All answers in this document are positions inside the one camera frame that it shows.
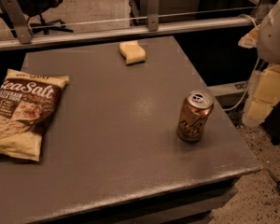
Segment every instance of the desk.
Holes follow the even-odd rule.
[[[198,223],[260,170],[217,102],[199,143],[177,137],[185,95],[207,88],[173,37],[140,44],[131,66],[118,43],[27,54],[23,71],[70,83],[41,162],[0,161],[0,223]]]

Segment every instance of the yellow sponge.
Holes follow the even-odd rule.
[[[138,41],[126,41],[119,44],[120,53],[126,58],[126,64],[140,63],[146,60],[147,55]]]

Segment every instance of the gray table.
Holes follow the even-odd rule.
[[[0,223],[77,214],[102,218],[93,223],[161,223],[216,208],[207,200],[222,201],[234,190],[212,187],[260,170],[217,102],[201,142],[176,136],[185,95],[207,88],[173,37],[141,45],[147,61],[131,66],[118,43],[27,55],[23,71],[70,76],[70,83],[44,137],[41,162],[0,160]],[[200,194],[207,191],[208,198]],[[191,201],[169,208],[174,202],[161,198],[175,194]],[[159,209],[146,209],[147,200]]]

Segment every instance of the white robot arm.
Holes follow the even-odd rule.
[[[262,60],[280,64],[280,0],[260,25],[257,48]]]

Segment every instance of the chair wheel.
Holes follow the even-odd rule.
[[[280,144],[280,138],[278,138],[277,136],[273,136],[272,139],[271,139],[271,143],[274,145],[274,146],[277,146]]]
[[[64,21],[60,21],[61,27],[65,28],[66,27],[66,23]]]

